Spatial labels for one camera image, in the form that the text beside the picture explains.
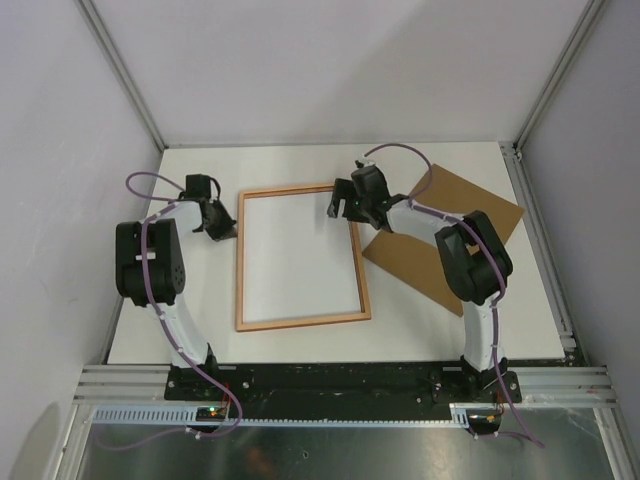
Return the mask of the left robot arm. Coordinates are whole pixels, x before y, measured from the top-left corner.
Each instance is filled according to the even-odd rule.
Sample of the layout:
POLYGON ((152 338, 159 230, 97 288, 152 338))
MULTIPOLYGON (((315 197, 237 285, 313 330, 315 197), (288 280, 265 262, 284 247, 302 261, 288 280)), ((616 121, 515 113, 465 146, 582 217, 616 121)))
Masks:
POLYGON ((237 236, 236 221, 220 194, 215 178, 190 174, 175 199, 161 199, 166 206, 160 211, 116 226, 117 290, 154 318, 169 345, 167 400, 230 400, 229 384, 184 297, 187 275, 181 249, 187 235, 205 233, 214 242, 237 236))

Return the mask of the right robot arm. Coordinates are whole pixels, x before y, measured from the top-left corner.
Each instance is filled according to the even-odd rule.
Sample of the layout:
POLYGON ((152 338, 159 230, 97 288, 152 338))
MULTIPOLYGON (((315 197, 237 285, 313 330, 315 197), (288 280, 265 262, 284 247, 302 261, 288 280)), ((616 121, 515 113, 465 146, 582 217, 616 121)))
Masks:
POLYGON ((454 214, 392 195, 377 166, 359 163, 349 179, 334 181, 327 215, 434 246, 446 283, 462 302, 465 329, 460 370, 443 386, 463 400, 484 401, 505 385, 498 306, 513 263, 486 213, 454 214))

